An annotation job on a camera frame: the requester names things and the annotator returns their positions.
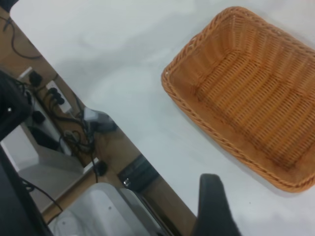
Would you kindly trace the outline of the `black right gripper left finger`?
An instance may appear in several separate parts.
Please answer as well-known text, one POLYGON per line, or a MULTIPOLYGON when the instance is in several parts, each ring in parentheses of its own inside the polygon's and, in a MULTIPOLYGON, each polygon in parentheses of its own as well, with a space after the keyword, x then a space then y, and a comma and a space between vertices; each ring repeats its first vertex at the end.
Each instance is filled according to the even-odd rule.
MULTIPOLYGON (((3 140, 17 128, 30 112, 31 107, 13 79, 1 72, 0 139, 3 140)), ((52 235, 3 148, 0 149, 0 234, 2 236, 52 235)))

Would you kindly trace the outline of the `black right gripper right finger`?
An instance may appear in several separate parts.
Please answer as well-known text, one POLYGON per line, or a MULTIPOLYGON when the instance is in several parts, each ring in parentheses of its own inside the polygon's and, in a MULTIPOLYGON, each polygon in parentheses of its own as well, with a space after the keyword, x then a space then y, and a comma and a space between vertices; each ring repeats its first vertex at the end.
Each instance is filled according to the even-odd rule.
POLYGON ((199 183, 198 214, 193 236, 239 236, 223 183, 218 175, 202 174, 199 183))

